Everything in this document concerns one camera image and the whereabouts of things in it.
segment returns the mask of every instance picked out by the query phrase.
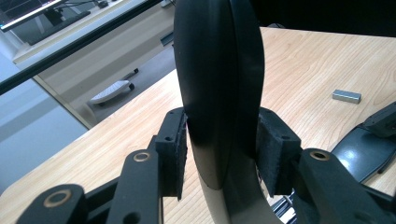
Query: wooden table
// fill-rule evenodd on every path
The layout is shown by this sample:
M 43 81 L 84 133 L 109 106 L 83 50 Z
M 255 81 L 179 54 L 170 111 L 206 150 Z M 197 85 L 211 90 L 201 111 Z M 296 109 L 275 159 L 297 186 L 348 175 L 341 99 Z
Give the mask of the wooden table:
M 396 100 L 396 39 L 266 28 L 262 37 L 262 106 L 285 120 L 303 147 L 332 150 L 356 124 Z M 333 100 L 335 89 L 361 93 L 361 103 Z M 33 198 L 53 186 L 76 183 L 88 192 L 118 176 L 124 158 L 146 148 L 165 113 L 181 105 L 174 71 L 7 189 L 0 197 L 0 220 L 15 222 Z M 393 194 L 395 174 L 394 162 L 367 184 Z M 183 199 L 164 199 L 164 211 L 165 223 L 212 222 L 190 151 Z

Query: monitor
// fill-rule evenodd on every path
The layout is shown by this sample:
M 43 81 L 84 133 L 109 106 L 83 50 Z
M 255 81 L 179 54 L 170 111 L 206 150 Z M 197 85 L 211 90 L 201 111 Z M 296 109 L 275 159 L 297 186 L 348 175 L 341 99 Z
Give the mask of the monitor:
M 0 0 L 0 29 L 5 32 L 67 0 Z

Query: wood grain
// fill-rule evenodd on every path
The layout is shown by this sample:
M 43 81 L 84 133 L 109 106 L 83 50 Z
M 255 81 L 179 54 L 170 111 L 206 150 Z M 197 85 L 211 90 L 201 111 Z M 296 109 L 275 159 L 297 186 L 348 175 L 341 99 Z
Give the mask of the wood grain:
M 262 28 L 266 74 L 262 106 L 274 110 L 303 147 L 332 150 L 356 124 L 396 99 L 396 39 Z M 362 94 L 335 101 L 335 89 Z M 125 157 L 146 148 L 165 113 L 181 106 L 176 71 L 8 188 L 0 220 L 14 223 L 40 192 L 75 183 L 88 192 L 120 174 Z M 395 162 L 368 185 L 395 190 Z M 164 199 L 165 223 L 212 223 L 191 149 L 183 199 Z

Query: black mechanical arm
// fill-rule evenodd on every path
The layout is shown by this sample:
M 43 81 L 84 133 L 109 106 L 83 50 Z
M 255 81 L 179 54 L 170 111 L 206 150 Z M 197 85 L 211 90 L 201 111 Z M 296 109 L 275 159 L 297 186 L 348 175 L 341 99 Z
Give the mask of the black mechanical arm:
M 181 197 L 186 127 L 217 223 L 281 223 L 266 201 L 295 190 L 299 223 L 395 223 L 396 200 L 364 187 L 327 151 L 261 108 L 262 38 L 248 0 L 178 0 L 175 55 L 183 108 L 170 111 L 119 178 L 84 194 L 62 185 L 38 196 L 19 223 L 162 223 L 162 197 Z

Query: gray floor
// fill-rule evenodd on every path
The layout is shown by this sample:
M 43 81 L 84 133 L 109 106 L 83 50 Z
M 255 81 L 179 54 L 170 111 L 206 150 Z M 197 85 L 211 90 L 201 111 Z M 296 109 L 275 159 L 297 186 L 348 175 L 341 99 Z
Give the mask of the gray floor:
M 134 83 L 133 91 L 130 91 L 127 88 L 121 94 L 105 102 L 103 105 L 93 105 L 91 103 L 88 103 L 88 105 L 93 110 L 98 122 L 100 122 L 112 113 L 116 112 L 123 105 L 130 102 L 161 78 L 168 75 L 175 68 L 174 49 L 173 47 L 169 47 L 140 66 L 137 74 L 131 71 L 131 74 L 126 75 L 125 79 Z

